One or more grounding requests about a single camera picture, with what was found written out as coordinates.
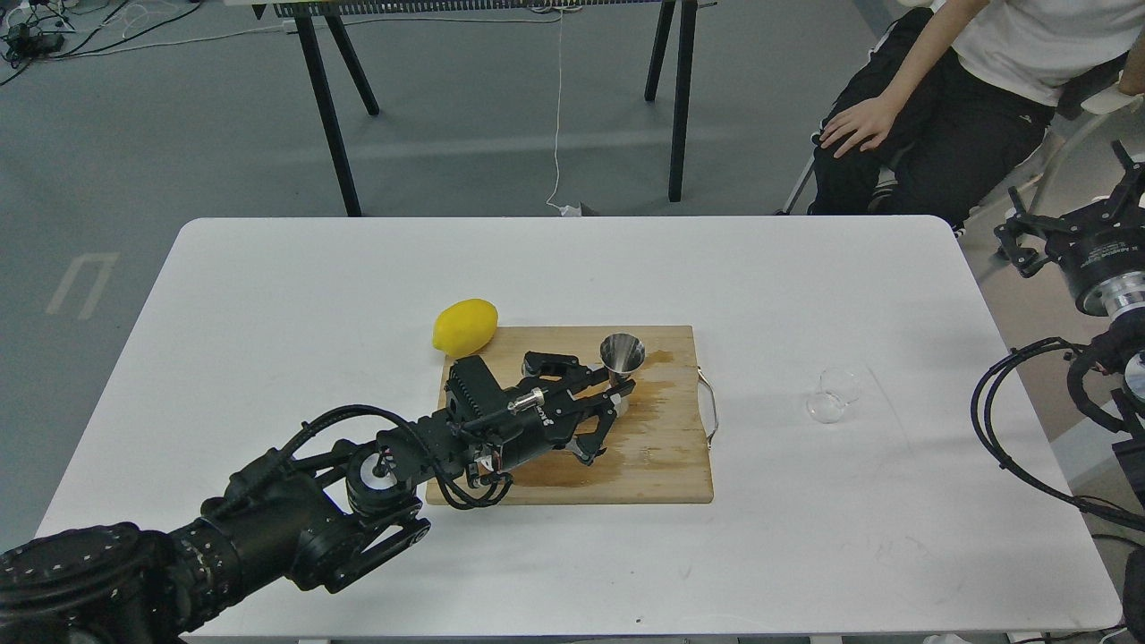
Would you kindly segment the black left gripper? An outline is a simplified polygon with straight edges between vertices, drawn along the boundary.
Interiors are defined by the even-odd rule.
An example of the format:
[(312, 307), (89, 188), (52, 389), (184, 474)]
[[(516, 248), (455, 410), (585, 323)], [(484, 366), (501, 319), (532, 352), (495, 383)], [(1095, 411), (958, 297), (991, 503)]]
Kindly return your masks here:
[[(635, 382), (615, 384), (605, 367), (590, 368), (575, 355), (556, 353), (527, 352), (521, 374), (526, 393), (465, 423), (465, 440), (484, 447), (477, 462), (491, 472), (510, 472), (545, 453), (567, 450), (592, 465), (627, 411)], [(572, 396), (586, 391), (597, 394)]]

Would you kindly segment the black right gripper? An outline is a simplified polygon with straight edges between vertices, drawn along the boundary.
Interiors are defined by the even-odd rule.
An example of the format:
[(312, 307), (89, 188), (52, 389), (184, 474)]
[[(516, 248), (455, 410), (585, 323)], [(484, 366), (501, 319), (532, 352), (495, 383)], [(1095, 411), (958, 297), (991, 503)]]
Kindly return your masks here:
[[(1111, 148), (1124, 171), (1107, 197), (1107, 222), (1113, 227), (1082, 238), (1087, 207), (1060, 217), (1034, 215), (1018, 189), (1009, 187), (1006, 196), (1014, 204), (1014, 215), (995, 228), (998, 256), (1022, 278), (1055, 262), (1063, 269), (1076, 309), (1089, 317), (1119, 319), (1144, 306), (1144, 168), (1120, 140), (1113, 140)], [(1042, 254), (1022, 246), (1020, 239), (1026, 235), (1047, 242), (1047, 251)]]

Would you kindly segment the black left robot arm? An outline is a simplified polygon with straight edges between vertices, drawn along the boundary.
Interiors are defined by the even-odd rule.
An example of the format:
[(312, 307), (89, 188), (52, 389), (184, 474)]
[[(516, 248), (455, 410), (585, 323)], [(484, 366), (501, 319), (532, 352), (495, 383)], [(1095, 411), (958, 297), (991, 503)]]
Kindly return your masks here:
[(179, 643), (279, 579), (335, 594), (416, 545), (447, 504), (498, 504), (513, 470), (568, 450), (591, 465), (635, 388), (645, 351), (602, 364), (528, 352), (503, 388), (482, 358), (447, 370), (445, 407), (418, 421), (368, 405), (322, 413), (230, 477), (177, 531), (62, 531), (3, 553), (3, 643)]

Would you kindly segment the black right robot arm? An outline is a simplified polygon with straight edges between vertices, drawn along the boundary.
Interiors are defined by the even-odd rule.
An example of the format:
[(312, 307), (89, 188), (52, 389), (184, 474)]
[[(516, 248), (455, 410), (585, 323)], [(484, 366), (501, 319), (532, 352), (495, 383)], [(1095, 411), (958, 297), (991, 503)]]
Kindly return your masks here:
[[(1126, 476), (1142, 500), (1142, 154), (1111, 146), (1122, 176), (1104, 196), (1064, 215), (1039, 215), (1034, 205), (1011, 191), (1013, 214), (995, 228), (998, 257), (1028, 278), (1047, 266), (1063, 277), (1071, 303), (1087, 317), (1104, 319), (1106, 329), (1090, 341), (1051, 335), (1006, 351), (971, 393), (971, 427), (998, 469), (1022, 484), (1063, 501), (1083, 516), (1132, 531), (1129, 537), (1122, 626), (1142, 641), (1142, 506), (1128, 508), (1073, 493), (1108, 465)], [(1050, 484), (1006, 451), (994, 421), (998, 392), (1019, 367), (1039, 356), (1064, 358), (1064, 396), (1075, 409), (1074, 427), (1056, 440), (1056, 457), (1067, 482)]]

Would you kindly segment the person's right hand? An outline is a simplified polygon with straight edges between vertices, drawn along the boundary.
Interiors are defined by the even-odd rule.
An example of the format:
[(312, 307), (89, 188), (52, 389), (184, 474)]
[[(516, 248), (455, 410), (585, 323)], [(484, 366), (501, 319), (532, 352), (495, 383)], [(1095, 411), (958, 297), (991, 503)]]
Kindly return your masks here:
[(890, 135), (905, 101), (890, 95), (863, 99), (858, 105), (846, 107), (826, 123), (819, 134), (819, 149), (834, 149), (834, 158), (852, 151), (870, 151)]

